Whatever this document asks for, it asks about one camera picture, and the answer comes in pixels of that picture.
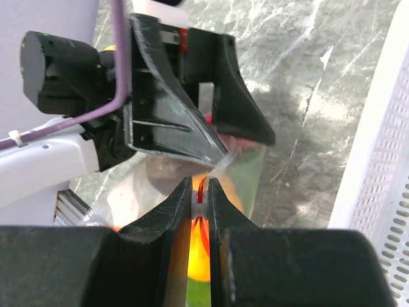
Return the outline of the yellow round plate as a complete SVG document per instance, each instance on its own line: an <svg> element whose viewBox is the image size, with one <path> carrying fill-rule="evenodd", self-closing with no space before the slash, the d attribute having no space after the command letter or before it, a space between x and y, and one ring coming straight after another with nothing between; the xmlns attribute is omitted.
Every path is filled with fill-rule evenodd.
<svg viewBox="0 0 409 307"><path fill-rule="evenodd" d="M111 45L104 49L104 51L115 51L115 50L116 50L116 45Z"/></svg>

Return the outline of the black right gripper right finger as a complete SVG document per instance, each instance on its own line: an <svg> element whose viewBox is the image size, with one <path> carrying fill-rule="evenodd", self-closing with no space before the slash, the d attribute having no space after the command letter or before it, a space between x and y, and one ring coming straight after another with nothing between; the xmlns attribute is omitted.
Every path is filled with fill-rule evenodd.
<svg viewBox="0 0 409 307"><path fill-rule="evenodd" d="M376 252L354 230L260 228L208 185L213 306L393 306Z"/></svg>

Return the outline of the green orange mango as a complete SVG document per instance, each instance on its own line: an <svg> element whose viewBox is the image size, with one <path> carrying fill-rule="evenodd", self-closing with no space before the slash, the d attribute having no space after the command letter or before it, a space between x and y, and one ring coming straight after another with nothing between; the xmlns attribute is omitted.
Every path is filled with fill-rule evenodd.
<svg viewBox="0 0 409 307"><path fill-rule="evenodd" d="M186 307L210 307L211 288L210 282L187 280Z"/></svg>

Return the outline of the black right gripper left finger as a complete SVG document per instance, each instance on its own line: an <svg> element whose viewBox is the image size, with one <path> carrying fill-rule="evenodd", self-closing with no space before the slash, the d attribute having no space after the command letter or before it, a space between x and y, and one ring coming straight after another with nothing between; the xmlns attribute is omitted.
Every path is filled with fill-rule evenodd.
<svg viewBox="0 0 409 307"><path fill-rule="evenodd" d="M119 232L3 226L2 306L184 306L192 180Z"/></svg>

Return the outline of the clear zip bag orange zipper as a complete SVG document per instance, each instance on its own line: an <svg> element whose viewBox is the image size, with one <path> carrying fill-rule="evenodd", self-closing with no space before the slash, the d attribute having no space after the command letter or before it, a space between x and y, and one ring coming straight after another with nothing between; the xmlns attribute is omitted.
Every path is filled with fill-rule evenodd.
<svg viewBox="0 0 409 307"><path fill-rule="evenodd" d="M193 204L204 207L208 183L216 178L228 200L251 217L266 146L221 134L228 154L209 168L189 161L144 153L101 175L79 180L76 191L90 208L78 226L110 226L119 230L164 201L187 176L192 178Z"/></svg>

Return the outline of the aluminium frame rail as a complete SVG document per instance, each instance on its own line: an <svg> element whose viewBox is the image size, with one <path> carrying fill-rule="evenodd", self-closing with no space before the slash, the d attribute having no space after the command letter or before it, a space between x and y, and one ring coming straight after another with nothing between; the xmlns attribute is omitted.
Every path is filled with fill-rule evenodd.
<svg viewBox="0 0 409 307"><path fill-rule="evenodd" d="M54 225L79 226L90 210L91 207L72 190L59 191L54 212Z"/></svg>

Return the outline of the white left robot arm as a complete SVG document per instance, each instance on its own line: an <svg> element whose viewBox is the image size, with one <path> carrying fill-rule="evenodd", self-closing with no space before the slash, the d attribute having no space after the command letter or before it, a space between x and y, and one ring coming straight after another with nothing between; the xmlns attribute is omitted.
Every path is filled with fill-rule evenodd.
<svg viewBox="0 0 409 307"><path fill-rule="evenodd" d="M263 145L275 132L238 68L232 36L116 16L120 51L28 31L20 46L24 95L54 121L1 142L1 206L73 178L105 171L136 152L149 181L167 191L170 159L214 166L226 136Z"/></svg>

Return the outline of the white plastic basket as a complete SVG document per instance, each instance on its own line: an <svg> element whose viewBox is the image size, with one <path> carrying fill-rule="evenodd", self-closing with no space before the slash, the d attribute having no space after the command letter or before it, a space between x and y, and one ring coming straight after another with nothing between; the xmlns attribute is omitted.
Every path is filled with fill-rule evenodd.
<svg viewBox="0 0 409 307"><path fill-rule="evenodd" d="M396 306L408 305L408 2L394 13L328 222L374 246Z"/></svg>

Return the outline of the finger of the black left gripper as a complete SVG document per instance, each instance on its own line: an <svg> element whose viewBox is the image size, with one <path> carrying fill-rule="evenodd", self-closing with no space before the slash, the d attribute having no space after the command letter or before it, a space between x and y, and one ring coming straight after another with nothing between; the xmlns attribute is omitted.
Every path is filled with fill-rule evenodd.
<svg viewBox="0 0 409 307"><path fill-rule="evenodd" d="M268 146L275 144L275 132L240 74L234 37L190 28L185 81L213 83L212 123L217 132Z"/></svg>

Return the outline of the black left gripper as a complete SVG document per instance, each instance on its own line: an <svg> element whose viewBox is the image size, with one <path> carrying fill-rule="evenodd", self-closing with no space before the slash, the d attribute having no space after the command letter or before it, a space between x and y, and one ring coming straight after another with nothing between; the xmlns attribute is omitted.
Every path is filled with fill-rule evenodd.
<svg viewBox="0 0 409 307"><path fill-rule="evenodd" d="M100 171L129 160L134 150L217 164L226 147L197 108L198 100L190 97L198 87L184 88L178 77L179 47L162 40L174 31L140 13L131 14L128 22L130 101L123 112L118 109L81 125L82 138L95 144ZM20 46L20 70L24 95L44 114L78 117L115 96L114 51L99 52L77 40L28 31Z"/></svg>

